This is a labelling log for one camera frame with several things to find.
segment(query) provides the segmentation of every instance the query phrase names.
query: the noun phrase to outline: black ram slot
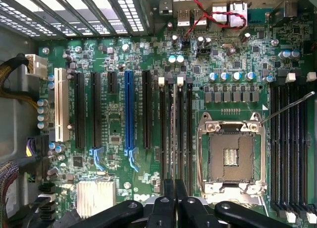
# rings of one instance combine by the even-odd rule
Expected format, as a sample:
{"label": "black ram slot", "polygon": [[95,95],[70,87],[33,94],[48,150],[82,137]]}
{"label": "black ram slot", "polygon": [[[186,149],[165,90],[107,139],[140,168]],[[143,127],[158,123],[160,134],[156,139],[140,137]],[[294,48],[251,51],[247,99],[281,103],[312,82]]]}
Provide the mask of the black ram slot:
{"label": "black ram slot", "polygon": [[[288,87],[280,86],[280,108],[287,106],[288,103]],[[279,115],[280,120],[280,200],[282,204],[288,204],[288,146],[289,146],[289,135],[288,135],[288,110],[285,110]]]}
{"label": "black ram slot", "polygon": [[118,77],[115,71],[108,72],[108,93],[118,93]]}
{"label": "black ram slot", "polygon": [[192,187],[193,187],[193,178],[192,178],[192,169],[193,169],[193,162],[192,162],[192,152],[193,152],[193,139],[192,139],[192,130],[193,130],[193,84],[187,84],[187,91],[186,91],[186,98],[187,98],[187,132],[186,132],[186,143],[187,143],[187,156],[186,156],[186,165],[187,165],[187,191],[189,196],[192,195]]}
{"label": "black ram slot", "polygon": [[[290,102],[295,102],[299,99],[298,87],[296,84],[289,86]],[[298,203],[298,150],[299,150],[299,134],[298,134],[298,105],[290,109],[290,204]]]}
{"label": "black ram slot", "polygon": [[177,87],[177,139],[178,139],[178,178],[184,176],[184,90],[183,86]]}
{"label": "black ram slot", "polygon": [[[299,86],[300,97],[306,94],[306,87]],[[300,133],[300,151],[299,151],[299,202],[307,204],[307,101],[299,104],[299,133]]]}
{"label": "black ram slot", "polygon": [[150,71],[142,72],[143,97],[143,148],[152,147],[152,76]]}
{"label": "black ram slot", "polygon": [[85,148],[85,118],[86,118],[86,96],[85,96],[85,75],[83,73],[75,73],[75,145],[76,148]]}
{"label": "black ram slot", "polygon": [[91,97],[93,114],[93,147],[101,147],[101,79],[100,73],[91,73]]}
{"label": "black ram slot", "polygon": [[166,98],[165,87],[159,89],[159,119],[160,119],[160,146],[161,146],[161,181],[166,179]]}
{"label": "black ram slot", "polygon": [[[271,88],[271,114],[279,110],[278,87]],[[271,119],[271,201],[279,202],[279,119]]]}

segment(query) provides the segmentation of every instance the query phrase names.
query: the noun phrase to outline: blue connector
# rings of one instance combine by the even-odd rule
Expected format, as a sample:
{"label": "blue connector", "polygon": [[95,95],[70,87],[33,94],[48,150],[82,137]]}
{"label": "blue connector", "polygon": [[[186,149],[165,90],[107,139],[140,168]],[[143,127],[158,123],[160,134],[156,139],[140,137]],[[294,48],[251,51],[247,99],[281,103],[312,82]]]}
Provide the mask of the blue connector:
{"label": "blue connector", "polygon": [[134,164],[134,75],[133,71],[124,72],[124,113],[125,113],[125,149],[124,155],[128,156],[130,166],[138,172]]}
{"label": "blue connector", "polygon": [[105,169],[100,165],[100,157],[101,157],[101,154],[102,152],[104,151],[104,147],[100,147],[100,148],[97,148],[97,149],[90,149],[89,150],[89,155],[92,155],[93,158],[94,158],[94,163],[95,163],[95,166],[98,170],[100,171],[104,171]]}

